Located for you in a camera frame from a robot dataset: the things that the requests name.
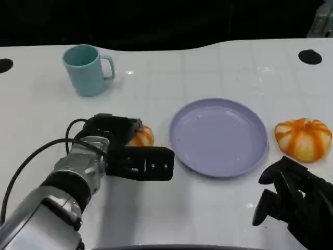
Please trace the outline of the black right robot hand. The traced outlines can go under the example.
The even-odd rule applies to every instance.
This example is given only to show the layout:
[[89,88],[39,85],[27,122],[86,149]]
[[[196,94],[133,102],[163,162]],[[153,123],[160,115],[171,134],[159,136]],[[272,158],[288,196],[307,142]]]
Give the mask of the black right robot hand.
[[307,249],[332,249],[332,184],[308,168],[284,156],[261,174],[258,182],[273,184],[265,189],[252,224],[266,217],[287,223],[289,232]]

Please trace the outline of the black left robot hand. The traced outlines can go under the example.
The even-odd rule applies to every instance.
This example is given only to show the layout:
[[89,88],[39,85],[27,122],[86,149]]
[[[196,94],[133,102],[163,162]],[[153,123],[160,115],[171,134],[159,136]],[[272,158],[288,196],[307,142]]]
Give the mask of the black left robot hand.
[[87,120],[81,132],[82,137],[104,137],[109,140],[111,148],[116,148],[130,142],[142,126],[138,118],[99,113]]

